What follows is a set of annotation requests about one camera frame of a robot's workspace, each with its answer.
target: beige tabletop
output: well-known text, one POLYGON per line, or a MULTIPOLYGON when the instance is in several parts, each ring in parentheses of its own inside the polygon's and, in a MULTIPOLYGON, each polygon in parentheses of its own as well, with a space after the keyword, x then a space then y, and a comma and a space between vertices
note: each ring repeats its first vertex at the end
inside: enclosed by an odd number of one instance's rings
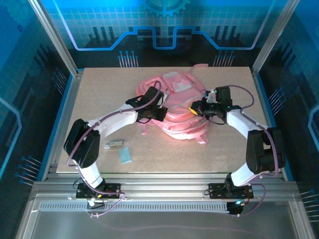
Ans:
MULTIPOLYGON (((73 122, 106 115, 130 98, 136 96, 136 87, 150 76, 190 67, 151 68, 85 68, 72 112, 68 132, 73 122)), ((248 67, 208 67, 193 70, 206 89, 225 85, 240 85, 255 97, 255 104, 245 110, 257 121, 265 124, 265 117, 248 67)), ((246 106, 250 96, 243 90, 231 89, 234 105, 246 106)), ((195 139, 177 140, 163 133, 157 126, 148 126, 146 135, 135 123, 110 135, 106 140, 124 139, 129 145, 132 161, 121 164, 118 150, 104 149, 101 139, 99 158, 100 172, 232 172, 245 163, 246 139, 233 127, 210 123, 209 142, 199 144, 195 139)), ((72 172, 66 166, 68 155, 63 150, 57 172, 72 172)))

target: yellow tag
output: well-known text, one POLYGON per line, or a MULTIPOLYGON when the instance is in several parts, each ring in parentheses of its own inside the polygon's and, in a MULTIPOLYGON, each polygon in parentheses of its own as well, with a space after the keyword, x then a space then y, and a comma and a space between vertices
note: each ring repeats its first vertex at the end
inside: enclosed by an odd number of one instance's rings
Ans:
POLYGON ((191 109, 190 107, 189 107, 189 110, 190 110, 193 114, 198 115, 197 112, 196 112, 195 110, 191 109))

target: black mounting plate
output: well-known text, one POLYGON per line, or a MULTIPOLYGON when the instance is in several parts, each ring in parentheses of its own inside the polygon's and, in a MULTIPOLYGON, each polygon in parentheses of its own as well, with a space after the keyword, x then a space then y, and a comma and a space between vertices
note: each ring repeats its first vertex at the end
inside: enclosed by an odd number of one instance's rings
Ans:
POLYGON ((249 199, 254 198, 253 189, 251 186, 243 187, 233 187, 231 193, 233 197, 227 196, 227 189, 225 188, 224 183, 209 183, 209 198, 210 199, 246 199, 248 198, 247 193, 249 194, 249 199))
MULTIPOLYGON (((116 193, 117 190, 118 192, 121 191, 120 183, 106 183, 102 191, 116 193)), ((95 197, 98 199, 107 199, 107 198, 119 199, 120 198, 120 195, 104 194, 101 197, 98 197, 98 195, 99 195, 98 193, 93 192, 85 183, 79 183, 75 198, 76 199, 91 199, 92 197, 95 197)))

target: glass panel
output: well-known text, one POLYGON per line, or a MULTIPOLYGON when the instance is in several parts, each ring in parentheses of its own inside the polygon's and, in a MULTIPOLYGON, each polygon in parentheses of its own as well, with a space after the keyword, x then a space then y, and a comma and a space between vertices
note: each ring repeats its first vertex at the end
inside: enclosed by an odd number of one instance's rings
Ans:
MULTIPOLYGON (((260 71, 287 157, 301 193, 319 192, 319 2, 301 0, 260 71)), ((316 197, 305 198, 310 220, 319 215, 316 197)), ((317 232, 318 223, 314 222, 317 232)))
POLYGON ((69 75, 28 1, 0 1, 3 239, 15 238, 69 75))
POLYGON ((79 68, 252 66, 286 0, 43 3, 79 68))

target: pink backpack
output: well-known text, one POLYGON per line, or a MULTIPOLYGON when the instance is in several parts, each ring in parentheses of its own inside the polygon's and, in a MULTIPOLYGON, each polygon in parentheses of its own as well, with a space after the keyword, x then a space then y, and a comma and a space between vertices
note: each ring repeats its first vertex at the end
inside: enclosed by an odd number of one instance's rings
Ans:
MULTIPOLYGON (((193 67, 207 67, 208 64, 197 64, 193 67)), ((168 94, 164 104, 168 108, 163 122, 151 120, 147 124, 156 124, 165 133, 175 139, 195 138, 199 143, 207 143, 206 132, 208 130, 208 120, 193 114, 188 107, 199 101, 205 94, 204 85, 189 72, 178 70, 164 74, 159 74, 142 81, 137 89, 138 96, 144 95, 150 86, 154 86, 155 81, 160 81, 161 91, 168 94)), ((146 134, 146 124, 142 134, 146 134)))

